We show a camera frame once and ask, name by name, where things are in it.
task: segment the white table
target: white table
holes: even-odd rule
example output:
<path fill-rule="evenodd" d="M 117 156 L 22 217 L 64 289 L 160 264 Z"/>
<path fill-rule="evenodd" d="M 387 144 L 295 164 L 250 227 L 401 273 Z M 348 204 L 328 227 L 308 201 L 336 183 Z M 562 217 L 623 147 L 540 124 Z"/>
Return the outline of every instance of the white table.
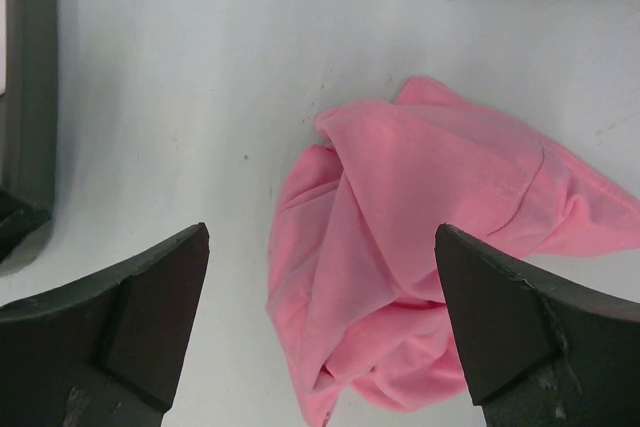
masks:
<path fill-rule="evenodd" d="M 640 195 L 640 0 L 60 0 L 59 208 L 8 302 L 190 223 L 211 263 L 167 427 L 303 422 L 264 313 L 278 188 L 313 115 L 431 74 Z M 640 253 L 536 259 L 640 300 Z M 411 415 L 343 396 L 331 427 L 482 426 L 463 395 Z"/>

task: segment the black plastic part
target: black plastic part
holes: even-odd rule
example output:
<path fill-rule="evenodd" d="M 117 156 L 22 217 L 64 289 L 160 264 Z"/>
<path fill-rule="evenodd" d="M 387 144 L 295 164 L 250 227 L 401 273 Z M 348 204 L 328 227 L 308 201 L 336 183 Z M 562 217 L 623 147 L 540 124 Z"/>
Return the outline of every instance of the black plastic part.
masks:
<path fill-rule="evenodd" d="M 7 79 L 0 98 L 0 272 L 33 261 L 48 241 L 58 120 L 56 0 L 6 0 Z M 20 255 L 10 258 L 16 247 Z"/>
<path fill-rule="evenodd" d="M 178 387 L 208 241 L 196 225 L 0 308 L 0 425 L 161 425 Z"/>
<path fill-rule="evenodd" d="M 488 426 L 640 425 L 640 304 L 451 226 L 438 229 L 436 258 L 460 360 Z"/>

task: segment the pink cloth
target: pink cloth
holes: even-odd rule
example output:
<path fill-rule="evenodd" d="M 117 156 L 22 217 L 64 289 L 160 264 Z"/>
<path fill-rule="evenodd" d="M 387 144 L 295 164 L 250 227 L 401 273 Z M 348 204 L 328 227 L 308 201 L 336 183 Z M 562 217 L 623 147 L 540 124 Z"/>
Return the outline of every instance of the pink cloth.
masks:
<path fill-rule="evenodd" d="M 526 124 L 429 78 L 319 114 L 284 184 L 267 309 L 309 425 L 340 391 L 411 411 L 466 388 L 436 270 L 453 224 L 511 255 L 640 247 L 640 204 Z"/>

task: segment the crumpled pink fabric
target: crumpled pink fabric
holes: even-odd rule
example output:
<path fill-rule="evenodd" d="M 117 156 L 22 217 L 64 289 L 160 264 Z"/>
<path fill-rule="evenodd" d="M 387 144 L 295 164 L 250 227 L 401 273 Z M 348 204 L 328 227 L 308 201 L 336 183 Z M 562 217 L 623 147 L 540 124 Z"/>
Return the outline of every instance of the crumpled pink fabric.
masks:
<path fill-rule="evenodd" d="M 434 256 L 453 224 L 513 256 L 640 247 L 640 204 L 567 149 L 430 78 L 319 114 L 286 180 L 267 310 L 302 413 L 345 386 L 411 411 L 466 388 Z"/>

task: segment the black object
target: black object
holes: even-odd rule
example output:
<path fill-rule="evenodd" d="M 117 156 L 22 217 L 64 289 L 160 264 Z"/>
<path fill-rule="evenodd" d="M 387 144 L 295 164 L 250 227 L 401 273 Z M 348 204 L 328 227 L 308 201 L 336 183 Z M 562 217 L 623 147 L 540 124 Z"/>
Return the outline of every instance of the black object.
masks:
<path fill-rule="evenodd" d="M 55 200 L 56 0 L 6 0 L 7 79 L 0 98 L 0 272 L 37 257 Z M 10 258 L 16 247 L 22 246 Z"/>
<path fill-rule="evenodd" d="M 474 405 L 491 427 L 640 425 L 640 305 L 451 226 L 436 259 Z"/>
<path fill-rule="evenodd" d="M 159 426 L 176 394 L 208 241 L 196 225 L 0 308 L 0 425 Z"/>

